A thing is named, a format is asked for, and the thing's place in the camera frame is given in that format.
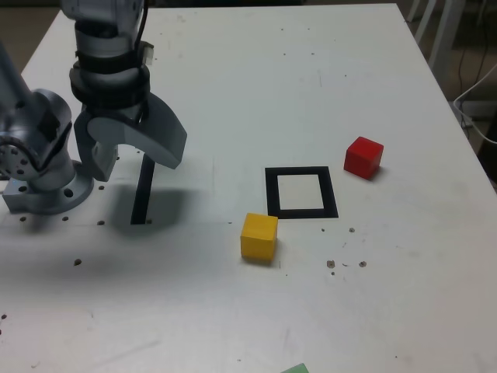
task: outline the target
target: cable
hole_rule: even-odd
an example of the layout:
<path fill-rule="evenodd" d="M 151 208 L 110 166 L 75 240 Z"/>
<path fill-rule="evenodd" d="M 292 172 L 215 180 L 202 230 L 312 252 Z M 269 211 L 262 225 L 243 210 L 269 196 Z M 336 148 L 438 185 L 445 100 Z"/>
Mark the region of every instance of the cable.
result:
<path fill-rule="evenodd" d="M 487 53 L 488 53 L 488 34 L 487 34 L 487 25 L 486 25 L 486 19 L 485 19 L 485 10 L 486 10 L 486 6 L 484 6 L 484 8 L 481 10 L 481 26 L 483 29 L 483 38 L 484 38 L 485 48 L 483 50 L 483 55 L 481 56 L 480 66 L 478 68 L 478 73 L 476 74 L 476 78 L 474 79 L 474 83 L 473 83 L 474 86 L 476 86 L 478 80 L 480 79 L 481 70 L 483 69 L 483 64 L 485 63 L 485 59 L 486 59 Z M 464 47 L 463 54 L 461 55 L 461 59 L 459 61 L 458 75 L 459 75 L 459 88 L 460 88 L 460 93 L 461 93 L 461 95 L 459 97 L 461 97 L 463 95 L 463 93 L 462 93 L 463 92 L 463 80 L 462 80 L 462 76 L 461 76 L 461 68 L 462 68 L 462 64 L 463 64 L 463 60 L 464 60 L 464 55 L 466 54 L 466 50 L 467 50 L 467 47 Z M 463 97 L 463 99 L 459 103 L 459 111 L 460 111 L 460 113 L 463 114 L 461 116 L 461 128 L 463 128 L 463 130 L 466 130 L 467 139 L 469 139 L 469 137 L 470 137 L 470 132 L 468 129 L 469 126 L 466 124 L 463 104 L 464 104 L 464 101 L 469 99 L 470 96 L 471 96 L 471 89 L 470 89 L 470 92 L 468 93 L 468 95 Z"/>
<path fill-rule="evenodd" d="M 145 30 L 145 23 L 147 23 L 148 16 L 148 0 L 144 0 L 143 3 L 143 16 L 141 17 L 140 29 L 138 29 L 137 39 L 134 42 L 134 49 L 138 51 L 140 46 L 141 37 L 143 36 L 143 31 Z"/>
<path fill-rule="evenodd" d="M 463 60 L 464 60 L 464 55 L 466 54 L 466 49 L 467 49 L 467 47 L 464 47 L 463 54 L 461 55 L 461 59 L 459 60 L 459 69 L 457 71 L 457 73 L 459 75 L 459 93 L 460 94 L 462 94 L 462 92 L 463 92 L 463 78 L 462 78 L 462 74 L 461 74 L 461 68 L 463 66 Z M 461 112 L 463 112 L 463 103 L 459 104 L 459 110 Z M 466 130 L 466 137 L 469 140 L 469 136 L 470 136 L 469 130 L 467 129 L 466 120 L 464 119 L 464 117 L 461 117 L 461 128 L 463 130 Z"/>
<path fill-rule="evenodd" d="M 454 107 L 454 109 L 460 114 L 463 116 L 464 119 L 466 119 L 472 126 L 473 128 L 476 130 L 476 132 L 486 141 L 488 141 L 489 143 L 491 144 L 494 144 L 494 145 L 497 145 L 497 141 L 493 141 L 493 140 L 490 140 L 489 138 L 487 138 L 481 131 L 480 129 L 476 126 L 476 124 L 474 123 L 474 121 L 466 114 L 464 114 L 461 110 L 459 110 L 459 108 L 457 107 L 457 104 L 459 103 L 459 100 L 466 96 L 472 89 L 476 88 L 478 85 L 481 84 L 481 82 L 483 82 L 485 79 L 487 79 L 487 77 L 493 73 L 493 71 L 497 68 L 497 64 L 494 64 L 494 66 L 488 70 L 488 72 L 485 74 L 485 76 L 483 78 L 481 78 L 478 82 L 476 82 L 475 84 L 473 84 L 472 87 L 470 87 L 466 92 L 462 93 L 459 97 L 457 97 L 453 102 L 452 102 L 452 106 Z"/>

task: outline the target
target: white square inside frame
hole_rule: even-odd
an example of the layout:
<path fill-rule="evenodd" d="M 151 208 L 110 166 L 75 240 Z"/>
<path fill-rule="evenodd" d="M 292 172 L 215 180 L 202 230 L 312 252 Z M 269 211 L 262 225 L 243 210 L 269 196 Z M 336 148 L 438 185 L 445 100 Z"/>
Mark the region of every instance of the white square inside frame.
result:
<path fill-rule="evenodd" d="M 324 208 L 318 175 L 278 175 L 281 210 Z"/>

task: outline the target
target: red cube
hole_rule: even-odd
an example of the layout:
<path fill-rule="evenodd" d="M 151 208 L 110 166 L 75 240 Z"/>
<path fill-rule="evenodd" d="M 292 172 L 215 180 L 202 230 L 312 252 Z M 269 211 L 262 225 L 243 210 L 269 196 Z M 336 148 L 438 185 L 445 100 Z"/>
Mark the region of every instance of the red cube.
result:
<path fill-rule="evenodd" d="M 369 180 L 380 168 L 382 154 L 382 144 L 359 137 L 347 149 L 343 169 Z"/>

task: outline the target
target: black cable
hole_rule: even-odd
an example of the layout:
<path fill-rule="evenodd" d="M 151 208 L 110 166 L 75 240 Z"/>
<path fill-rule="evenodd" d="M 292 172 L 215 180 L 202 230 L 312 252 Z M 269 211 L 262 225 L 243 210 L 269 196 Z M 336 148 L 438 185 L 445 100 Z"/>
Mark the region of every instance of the black cable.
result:
<path fill-rule="evenodd" d="M 141 37 L 143 36 L 143 31 L 145 30 L 145 23 L 147 23 L 148 16 L 148 0 L 144 0 L 143 2 L 143 16 L 141 17 L 140 28 L 138 29 L 137 39 L 134 42 L 134 49 L 138 51 L 138 47 L 140 46 Z"/>

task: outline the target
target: wooden block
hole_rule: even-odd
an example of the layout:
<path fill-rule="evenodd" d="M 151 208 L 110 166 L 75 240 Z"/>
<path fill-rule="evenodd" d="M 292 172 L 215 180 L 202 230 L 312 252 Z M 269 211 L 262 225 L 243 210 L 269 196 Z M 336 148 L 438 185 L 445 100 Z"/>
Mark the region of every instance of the wooden block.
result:
<path fill-rule="evenodd" d="M 284 371 L 283 373 L 309 373 L 309 371 L 304 364 L 299 364 L 296 367 Z"/>
<path fill-rule="evenodd" d="M 248 213 L 240 237 L 242 256 L 250 260 L 273 260 L 277 231 L 278 218 Z"/>
<path fill-rule="evenodd" d="M 382 144 L 359 137 L 347 149 L 343 169 L 369 180 L 380 168 L 382 154 Z"/>

